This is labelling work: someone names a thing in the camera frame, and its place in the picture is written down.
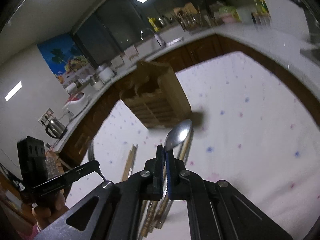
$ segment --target person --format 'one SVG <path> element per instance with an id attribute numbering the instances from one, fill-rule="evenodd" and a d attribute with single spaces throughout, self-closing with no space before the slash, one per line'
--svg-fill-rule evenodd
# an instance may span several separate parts
<path id="1" fill-rule="evenodd" d="M 65 204 L 66 200 L 62 192 L 59 192 L 54 204 L 56 209 L 55 212 L 51 213 L 50 209 L 47 207 L 36 206 L 32 208 L 32 214 L 35 217 L 37 223 L 34 225 L 32 234 L 30 236 L 19 234 L 21 238 L 23 240 L 33 240 L 41 230 L 45 229 L 48 225 L 50 225 L 57 218 L 59 218 L 69 210 L 69 208 Z"/>

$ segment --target kettle handle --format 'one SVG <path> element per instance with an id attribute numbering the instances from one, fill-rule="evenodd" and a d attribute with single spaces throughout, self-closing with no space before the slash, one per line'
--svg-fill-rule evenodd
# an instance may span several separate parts
<path id="1" fill-rule="evenodd" d="M 52 134 L 49 132 L 49 125 L 47 125 L 47 126 L 45 127 L 45 132 L 46 132 L 51 138 L 59 139 L 59 137 L 56 137 L 56 136 L 52 135 Z"/>

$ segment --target ceiling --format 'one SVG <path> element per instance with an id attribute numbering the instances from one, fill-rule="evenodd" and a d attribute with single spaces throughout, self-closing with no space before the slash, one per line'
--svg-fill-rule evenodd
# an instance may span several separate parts
<path id="1" fill-rule="evenodd" d="M 33 43 L 69 32 L 96 0 L 26 0 L 0 33 L 0 64 Z"/>

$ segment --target poster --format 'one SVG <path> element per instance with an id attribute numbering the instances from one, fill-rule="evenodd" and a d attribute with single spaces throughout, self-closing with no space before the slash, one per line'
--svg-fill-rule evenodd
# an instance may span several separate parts
<path id="1" fill-rule="evenodd" d="M 59 35 L 37 46 L 49 68 L 64 88 L 79 78 L 84 79 L 94 74 L 94 68 L 69 34 Z"/>

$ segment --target white tablecloth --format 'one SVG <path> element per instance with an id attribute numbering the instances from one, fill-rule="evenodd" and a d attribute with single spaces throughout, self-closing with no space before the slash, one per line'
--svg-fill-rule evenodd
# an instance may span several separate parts
<path id="1" fill-rule="evenodd" d="M 195 127 L 186 167 L 203 179 L 229 181 L 294 239 L 302 239 L 320 215 L 320 132 L 308 111 L 277 77 L 235 52 L 177 73 Z M 94 139 L 104 176 L 119 182 L 132 144 L 134 172 L 155 156 L 164 130 L 147 130 L 119 101 Z M 90 174 L 74 183 L 73 206 L 102 179 Z M 185 201 L 172 205 L 163 229 L 149 239 L 190 239 Z"/>

